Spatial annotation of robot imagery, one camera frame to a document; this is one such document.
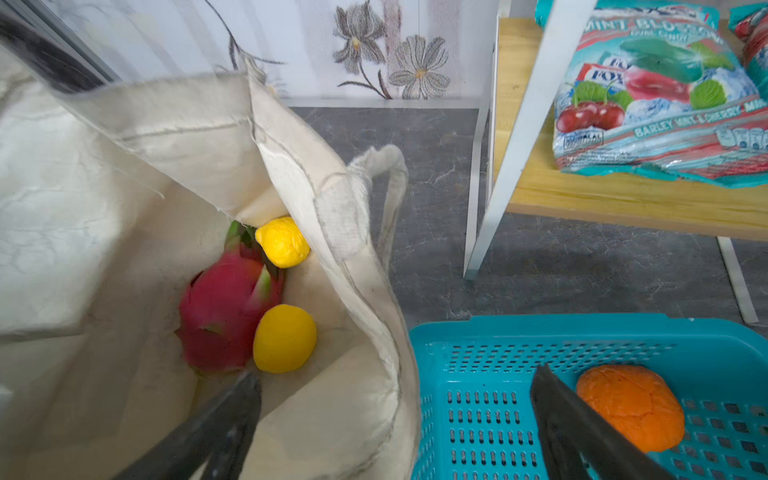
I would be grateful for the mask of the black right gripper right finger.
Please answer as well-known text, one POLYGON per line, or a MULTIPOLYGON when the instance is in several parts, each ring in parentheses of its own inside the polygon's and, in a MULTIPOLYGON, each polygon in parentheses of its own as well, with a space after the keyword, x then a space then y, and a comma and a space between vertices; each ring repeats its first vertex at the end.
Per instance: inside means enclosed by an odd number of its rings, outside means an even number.
POLYGON ((536 368, 530 399, 542 459, 550 479, 671 479, 546 365, 536 368))

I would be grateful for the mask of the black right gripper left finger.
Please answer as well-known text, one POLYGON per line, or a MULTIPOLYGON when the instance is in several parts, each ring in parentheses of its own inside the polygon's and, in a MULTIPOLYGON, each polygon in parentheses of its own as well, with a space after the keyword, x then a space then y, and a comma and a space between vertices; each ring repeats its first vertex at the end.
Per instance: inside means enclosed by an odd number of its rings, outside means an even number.
POLYGON ((259 422, 262 385, 254 372, 241 374, 117 479, 237 479, 259 422))

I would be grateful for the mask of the pink dragon fruit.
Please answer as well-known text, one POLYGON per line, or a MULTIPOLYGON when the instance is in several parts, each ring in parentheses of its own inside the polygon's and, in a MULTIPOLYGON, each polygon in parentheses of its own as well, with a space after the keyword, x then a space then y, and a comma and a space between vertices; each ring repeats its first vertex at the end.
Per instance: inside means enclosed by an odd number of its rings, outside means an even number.
POLYGON ((201 373, 243 369, 252 358, 257 327, 282 302, 285 271, 255 240, 255 229, 230 224, 223 253, 188 284, 175 331, 189 366, 201 373))

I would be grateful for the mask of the small yellow lemon top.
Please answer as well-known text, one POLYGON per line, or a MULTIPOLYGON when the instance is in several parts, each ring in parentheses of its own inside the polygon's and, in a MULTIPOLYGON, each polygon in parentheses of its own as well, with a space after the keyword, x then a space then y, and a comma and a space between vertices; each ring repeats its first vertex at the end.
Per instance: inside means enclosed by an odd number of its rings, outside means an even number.
POLYGON ((290 217, 274 219, 255 231, 255 240, 276 267, 288 269, 304 262, 310 246, 290 217))

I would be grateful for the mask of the cream canvas tote bag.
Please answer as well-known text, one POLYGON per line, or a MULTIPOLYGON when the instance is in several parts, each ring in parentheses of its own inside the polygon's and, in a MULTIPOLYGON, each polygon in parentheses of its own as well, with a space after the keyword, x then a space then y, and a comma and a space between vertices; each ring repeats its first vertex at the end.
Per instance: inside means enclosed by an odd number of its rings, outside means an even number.
POLYGON ((408 170, 393 145, 344 161, 237 72, 72 93, 1 53, 1 475, 113 479, 239 370, 201 373, 175 331, 231 221, 290 216, 306 261, 283 300, 317 347, 259 376, 240 479, 407 479, 418 368, 389 282, 408 170))

